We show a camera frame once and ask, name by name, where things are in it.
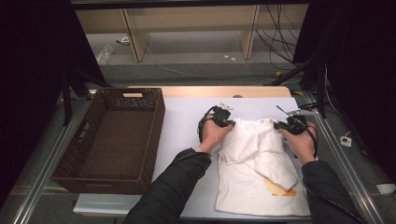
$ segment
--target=folded garment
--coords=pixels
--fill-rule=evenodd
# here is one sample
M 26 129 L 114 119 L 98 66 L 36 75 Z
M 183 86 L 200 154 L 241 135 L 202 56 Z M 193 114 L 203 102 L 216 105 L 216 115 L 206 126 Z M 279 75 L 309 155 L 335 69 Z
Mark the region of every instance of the folded garment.
M 216 209 L 260 216 L 308 216 L 304 187 L 274 120 L 235 119 L 219 152 Z

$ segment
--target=tag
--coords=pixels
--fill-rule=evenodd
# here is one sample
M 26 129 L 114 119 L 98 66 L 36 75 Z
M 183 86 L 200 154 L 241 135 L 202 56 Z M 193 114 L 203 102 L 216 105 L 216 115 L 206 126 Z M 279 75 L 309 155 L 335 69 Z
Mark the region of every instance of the tag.
M 352 146 L 352 139 L 348 138 L 348 137 L 345 137 L 345 136 L 341 136 L 340 137 L 340 143 L 343 146 L 351 147 Z

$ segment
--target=aluminum rail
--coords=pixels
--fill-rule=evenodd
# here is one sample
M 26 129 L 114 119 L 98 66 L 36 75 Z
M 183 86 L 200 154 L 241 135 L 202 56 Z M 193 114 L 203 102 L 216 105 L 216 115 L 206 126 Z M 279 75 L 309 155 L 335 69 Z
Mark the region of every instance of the aluminum rail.
M 35 206 L 37 205 L 38 200 L 40 199 L 43 188 L 47 184 L 50 175 L 52 174 L 58 160 L 63 154 L 63 151 L 65 149 L 65 144 L 67 143 L 68 140 L 68 136 L 77 122 L 76 119 L 77 114 L 81 112 L 84 102 L 86 102 L 86 100 L 87 100 L 86 97 L 81 97 L 78 98 L 78 100 L 76 101 L 75 115 L 71 118 L 69 124 L 62 128 L 62 131 L 59 134 L 58 139 L 56 140 L 55 145 L 53 146 L 51 152 L 49 153 L 49 156 L 47 157 L 47 160 L 44 163 L 44 166 L 42 167 L 40 174 L 38 175 L 30 191 L 24 198 L 20 206 L 20 209 L 18 210 L 16 216 L 14 217 L 14 220 L 12 221 L 13 224 L 24 224 L 29 221 L 30 216 L 33 214 L 33 211 L 35 210 Z
M 311 104 L 315 103 L 315 97 L 311 92 L 305 92 L 305 100 Z M 351 187 L 356 199 L 358 200 L 359 205 L 367 218 L 369 223 L 385 223 L 384 219 L 380 215 L 379 211 L 376 209 L 375 203 L 367 191 L 366 187 L 364 187 L 361 179 L 359 178 L 355 168 L 350 163 L 347 155 L 344 153 L 343 148 L 341 147 L 337 137 L 334 135 L 328 121 L 323 119 L 320 116 L 315 116 L 318 126 L 323 131 L 323 135 L 329 146 L 332 148 L 332 153 L 337 160 L 341 171 L 346 177 L 346 181 Z

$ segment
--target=black jacket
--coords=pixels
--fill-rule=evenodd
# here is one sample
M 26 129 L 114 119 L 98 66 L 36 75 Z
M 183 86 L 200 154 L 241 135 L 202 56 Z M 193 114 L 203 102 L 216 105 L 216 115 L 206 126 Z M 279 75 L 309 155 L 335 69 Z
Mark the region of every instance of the black jacket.
M 178 153 L 131 209 L 124 224 L 177 223 L 197 181 L 204 176 L 210 162 L 208 154 L 195 152 L 192 148 Z M 325 196 L 351 213 L 358 214 L 349 194 L 327 162 L 309 162 L 303 166 L 303 175 L 313 223 L 357 223 L 333 205 L 317 198 L 319 195 Z

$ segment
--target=brown wicker basket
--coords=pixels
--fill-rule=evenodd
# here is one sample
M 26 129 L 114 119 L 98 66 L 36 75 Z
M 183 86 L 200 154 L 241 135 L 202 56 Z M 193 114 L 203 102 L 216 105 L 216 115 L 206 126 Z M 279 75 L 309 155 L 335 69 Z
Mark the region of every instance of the brown wicker basket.
M 50 179 L 73 193 L 143 194 L 164 113 L 160 88 L 98 90 Z

